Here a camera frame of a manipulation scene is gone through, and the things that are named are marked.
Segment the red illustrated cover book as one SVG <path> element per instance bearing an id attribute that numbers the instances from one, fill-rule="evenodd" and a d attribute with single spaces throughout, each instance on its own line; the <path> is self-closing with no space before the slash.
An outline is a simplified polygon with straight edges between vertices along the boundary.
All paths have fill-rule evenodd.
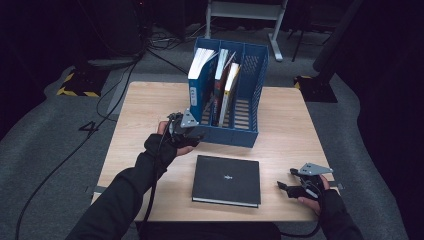
<path id="1" fill-rule="evenodd" d="M 215 84 L 214 84 L 214 100 L 212 107 L 212 125 L 217 126 L 220 114 L 221 100 L 222 100 L 222 87 L 221 82 L 226 79 L 227 66 L 232 60 L 232 55 L 228 49 L 222 48 L 219 51 L 218 61 L 215 71 Z"/>

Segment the person's left hand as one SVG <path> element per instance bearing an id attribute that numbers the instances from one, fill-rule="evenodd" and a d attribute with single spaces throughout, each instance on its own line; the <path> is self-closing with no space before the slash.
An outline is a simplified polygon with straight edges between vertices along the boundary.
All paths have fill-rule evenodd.
<path id="1" fill-rule="evenodd" d="M 168 123 L 161 121 L 156 133 L 152 133 L 144 143 L 145 155 L 151 156 L 160 167 L 167 168 L 176 157 L 186 155 L 194 150 L 193 146 L 176 148 L 165 140 Z"/>

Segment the yellow cover book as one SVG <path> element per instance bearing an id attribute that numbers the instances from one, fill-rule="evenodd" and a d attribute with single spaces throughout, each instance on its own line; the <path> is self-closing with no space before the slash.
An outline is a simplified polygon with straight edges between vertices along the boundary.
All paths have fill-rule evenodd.
<path id="1" fill-rule="evenodd" d="M 234 84 L 237 80 L 237 76 L 239 73 L 240 65 L 238 63 L 232 63 L 230 65 L 230 69 L 227 75 L 226 85 L 224 88 L 224 94 L 222 98 L 221 112 L 220 118 L 218 121 L 218 126 L 222 127 L 224 125 L 225 116 L 227 113 L 228 105 L 230 102 L 230 97 L 232 95 Z"/>

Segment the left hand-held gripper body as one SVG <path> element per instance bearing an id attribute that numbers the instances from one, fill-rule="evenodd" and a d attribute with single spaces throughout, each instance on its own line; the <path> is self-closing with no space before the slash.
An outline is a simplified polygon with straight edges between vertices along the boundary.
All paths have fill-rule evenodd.
<path id="1" fill-rule="evenodd" d="M 168 116 L 167 130 L 171 145 L 176 148 L 196 147 L 199 144 L 199 137 L 192 135 L 191 132 L 198 124 L 199 122 L 192 115 L 189 108 L 184 112 L 171 113 Z"/>

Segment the dark grey slanted pole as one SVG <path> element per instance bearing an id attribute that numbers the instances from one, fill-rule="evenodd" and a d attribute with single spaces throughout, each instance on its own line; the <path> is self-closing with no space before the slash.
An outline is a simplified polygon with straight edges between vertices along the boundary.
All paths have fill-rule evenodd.
<path id="1" fill-rule="evenodd" d="M 341 18 L 335 31 L 330 35 L 328 42 L 313 63 L 313 68 L 318 72 L 318 82 L 328 84 L 339 65 L 339 55 L 343 50 L 343 38 L 357 14 L 364 0 L 353 0 L 346 13 Z"/>

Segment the blue landscape cover book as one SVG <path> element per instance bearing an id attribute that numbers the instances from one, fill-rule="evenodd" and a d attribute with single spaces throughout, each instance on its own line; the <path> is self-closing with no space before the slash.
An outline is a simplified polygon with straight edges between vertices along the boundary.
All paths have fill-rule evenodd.
<path id="1" fill-rule="evenodd" d="M 218 52 L 197 48 L 189 72 L 190 112 L 200 122 L 213 90 Z"/>

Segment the black hardcover book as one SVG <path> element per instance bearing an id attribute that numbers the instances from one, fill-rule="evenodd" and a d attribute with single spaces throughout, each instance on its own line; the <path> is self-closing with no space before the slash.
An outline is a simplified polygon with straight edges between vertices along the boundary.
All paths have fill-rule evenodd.
<path id="1" fill-rule="evenodd" d="M 258 208 L 261 205 L 258 161 L 198 155 L 192 200 Z"/>

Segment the white metal frame stand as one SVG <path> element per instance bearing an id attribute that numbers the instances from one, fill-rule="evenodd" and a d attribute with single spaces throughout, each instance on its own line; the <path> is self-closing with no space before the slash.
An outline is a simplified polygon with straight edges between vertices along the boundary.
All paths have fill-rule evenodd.
<path id="1" fill-rule="evenodd" d="M 281 62 L 283 60 L 283 54 L 280 51 L 277 38 L 286 12 L 287 3 L 288 0 L 281 0 L 281 2 L 277 5 L 208 0 L 204 37 L 207 39 L 211 38 L 211 22 L 213 17 L 274 21 L 274 30 L 272 33 L 268 34 L 268 39 L 273 50 L 275 60 L 277 62 Z"/>

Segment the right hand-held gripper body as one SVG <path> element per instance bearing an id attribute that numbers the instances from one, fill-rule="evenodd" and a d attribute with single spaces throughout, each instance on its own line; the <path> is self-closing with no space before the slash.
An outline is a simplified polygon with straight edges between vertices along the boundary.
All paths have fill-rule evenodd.
<path id="1" fill-rule="evenodd" d="M 303 188 L 302 197 L 306 197 L 311 200 L 318 200 L 321 193 L 324 191 L 320 176 L 322 174 L 332 172 L 332 168 L 323 167 L 313 163 L 306 163 L 300 169 L 290 169 L 290 173 L 300 179 L 300 186 Z"/>

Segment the black tripod stand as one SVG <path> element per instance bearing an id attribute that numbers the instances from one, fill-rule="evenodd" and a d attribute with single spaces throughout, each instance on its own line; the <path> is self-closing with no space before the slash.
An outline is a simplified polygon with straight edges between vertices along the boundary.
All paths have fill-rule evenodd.
<path id="1" fill-rule="evenodd" d="M 299 34 L 299 37 L 296 40 L 296 45 L 295 45 L 294 52 L 293 52 L 293 55 L 292 55 L 292 58 L 291 58 L 291 61 L 292 62 L 294 62 L 296 60 L 301 45 L 311 45 L 311 46 L 322 47 L 322 46 L 324 46 L 328 42 L 328 40 L 329 40 L 329 38 L 331 36 L 331 33 L 329 31 L 323 31 L 323 30 L 310 30 L 310 31 L 305 31 L 305 30 L 290 30 L 287 39 L 290 39 L 296 33 Z M 305 42 L 304 41 L 304 37 L 305 36 L 308 36 L 308 35 L 320 35 L 322 41 L 321 42 Z"/>

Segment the black yellow-striped stand base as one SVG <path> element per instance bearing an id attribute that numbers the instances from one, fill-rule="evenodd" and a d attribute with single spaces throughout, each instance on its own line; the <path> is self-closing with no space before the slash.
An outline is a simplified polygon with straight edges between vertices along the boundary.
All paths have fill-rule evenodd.
<path id="1" fill-rule="evenodd" d="M 63 81 L 58 95 L 100 97 L 109 76 L 108 70 L 83 72 L 73 69 Z"/>
<path id="2" fill-rule="evenodd" d="M 293 79 L 297 88 L 306 102 L 337 103 L 338 100 L 328 82 L 321 81 L 318 77 L 296 76 Z"/>

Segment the blue plastic file rack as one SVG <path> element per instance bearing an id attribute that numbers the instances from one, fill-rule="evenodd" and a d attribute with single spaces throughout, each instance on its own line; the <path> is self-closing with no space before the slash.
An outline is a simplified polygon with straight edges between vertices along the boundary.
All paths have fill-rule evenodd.
<path id="1" fill-rule="evenodd" d="M 204 140 L 209 143 L 252 147 L 258 136 L 257 112 L 265 73 L 268 67 L 268 48 L 264 45 L 206 38 L 196 40 L 194 53 L 197 48 L 213 49 L 218 52 L 218 55 L 222 48 L 230 51 L 232 60 L 227 66 L 226 79 L 221 82 L 222 98 L 230 65 L 232 63 L 238 63 L 240 65 L 224 125 L 222 127 L 212 125 L 213 85 L 210 99 L 205 107 L 197 130 L 199 132 L 205 132 Z"/>

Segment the person's right hand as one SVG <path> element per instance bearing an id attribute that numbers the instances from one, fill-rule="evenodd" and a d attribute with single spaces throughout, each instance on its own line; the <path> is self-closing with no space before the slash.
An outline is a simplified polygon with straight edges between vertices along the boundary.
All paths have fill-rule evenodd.
<path id="1" fill-rule="evenodd" d="M 317 216 L 323 215 L 324 217 L 330 218 L 338 213 L 343 213 L 345 211 L 345 205 L 341 196 L 336 190 L 330 188 L 328 180 L 323 175 L 320 176 L 320 179 L 324 188 L 321 200 L 311 200 L 306 197 L 299 197 L 297 201 L 309 207 Z"/>

